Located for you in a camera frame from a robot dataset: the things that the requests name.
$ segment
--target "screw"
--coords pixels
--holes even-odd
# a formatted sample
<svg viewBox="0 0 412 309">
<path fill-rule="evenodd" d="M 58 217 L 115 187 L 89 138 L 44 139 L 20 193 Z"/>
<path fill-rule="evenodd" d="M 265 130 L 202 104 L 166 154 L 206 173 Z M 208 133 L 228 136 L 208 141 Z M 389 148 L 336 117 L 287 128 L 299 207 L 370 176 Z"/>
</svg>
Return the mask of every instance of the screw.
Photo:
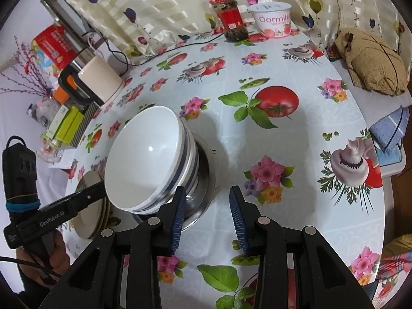
<svg viewBox="0 0 412 309">
<path fill-rule="evenodd" d="M 158 217 L 151 217 L 151 218 L 148 219 L 148 223 L 149 223 L 150 225 L 159 224 L 159 223 L 160 223 L 160 218 L 158 218 Z"/>
<path fill-rule="evenodd" d="M 109 229 L 109 228 L 106 228 L 106 229 L 102 230 L 102 232 L 100 234 L 102 235 L 102 237 L 107 238 L 107 237 L 110 237 L 111 235 L 113 235 L 113 230 Z"/>
<path fill-rule="evenodd" d="M 269 224 L 269 223 L 270 223 L 270 218 L 267 218 L 266 216 L 260 216 L 260 217 L 257 219 L 257 221 L 258 221 L 260 224 L 266 225 L 266 224 Z"/>
<path fill-rule="evenodd" d="M 314 227 L 308 226 L 305 228 L 305 232 L 308 235 L 314 235 L 316 233 L 316 229 Z"/>
</svg>

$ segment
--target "pea pod print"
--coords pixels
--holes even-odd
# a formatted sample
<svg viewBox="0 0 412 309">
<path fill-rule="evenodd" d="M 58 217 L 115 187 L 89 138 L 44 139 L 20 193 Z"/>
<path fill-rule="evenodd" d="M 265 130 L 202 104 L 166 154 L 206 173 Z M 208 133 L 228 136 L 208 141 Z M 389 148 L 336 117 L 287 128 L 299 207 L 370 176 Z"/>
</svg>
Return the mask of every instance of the pea pod print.
<svg viewBox="0 0 412 309">
<path fill-rule="evenodd" d="M 240 89 L 248 89 L 248 88 L 258 87 L 258 86 L 261 86 L 264 83 L 268 82 L 269 80 L 270 80 L 270 78 L 262 78 L 262 79 L 252 80 L 251 82 L 248 82 L 248 83 L 240 86 Z"/>
</svg>

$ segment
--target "kettle handle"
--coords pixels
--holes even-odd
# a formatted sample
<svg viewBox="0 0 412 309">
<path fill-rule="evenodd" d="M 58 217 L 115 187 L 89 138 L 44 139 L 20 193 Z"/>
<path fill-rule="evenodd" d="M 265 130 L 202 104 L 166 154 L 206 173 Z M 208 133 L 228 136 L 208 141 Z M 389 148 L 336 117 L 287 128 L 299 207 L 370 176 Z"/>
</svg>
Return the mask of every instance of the kettle handle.
<svg viewBox="0 0 412 309">
<path fill-rule="evenodd" d="M 78 71 L 72 66 L 72 65 L 67 65 L 65 68 L 63 68 L 60 72 L 60 75 L 58 76 L 58 84 L 63 90 L 69 94 L 71 98 L 73 98 L 77 103 L 87 106 L 91 105 L 93 102 L 96 102 L 98 106 L 102 106 L 104 102 L 96 95 L 94 94 L 87 85 L 80 80 Z M 69 76 L 72 76 L 76 85 L 81 88 L 89 97 L 86 98 L 82 96 L 79 91 L 75 90 L 68 82 L 67 78 Z"/>
</svg>

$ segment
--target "blue folded cloth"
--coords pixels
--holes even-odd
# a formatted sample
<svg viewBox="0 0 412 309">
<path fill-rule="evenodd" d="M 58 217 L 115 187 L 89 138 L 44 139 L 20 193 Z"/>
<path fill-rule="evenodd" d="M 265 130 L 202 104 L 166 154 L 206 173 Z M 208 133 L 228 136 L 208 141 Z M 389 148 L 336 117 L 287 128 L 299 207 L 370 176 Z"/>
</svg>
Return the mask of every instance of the blue folded cloth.
<svg viewBox="0 0 412 309">
<path fill-rule="evenodd" d="M 408 108 L 399 107 L 388 116 L 381 118 L 369 130 L 382 150 L 393 150 L 396 144 L 405 136 L 408 121 Z"/>
<path fill-rule="evenodd" d="M 382 151 L 381 149 L 375 148 L 376 155 L 378 156 L 379 166 L 383 167 L 386 165 L 397 164 L 402 161 L 402 153 L 399 147 L 396 145 L 393 150 Z"/>
</svg>

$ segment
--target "yogurt cup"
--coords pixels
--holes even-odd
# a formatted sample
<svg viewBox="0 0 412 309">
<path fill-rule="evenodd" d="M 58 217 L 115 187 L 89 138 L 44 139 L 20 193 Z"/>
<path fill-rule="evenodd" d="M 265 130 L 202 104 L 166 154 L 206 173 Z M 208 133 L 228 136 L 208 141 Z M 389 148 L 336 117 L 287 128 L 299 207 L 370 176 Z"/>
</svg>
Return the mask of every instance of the yogurt cup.
<svg viewBox="0 0 412 309">
<path fill-rule="evenodd" d="M 248 7 L 261 34 L 268 38 L 290 35 L 290 8 L 285 2 L 261 2 Z"/>
</svg>

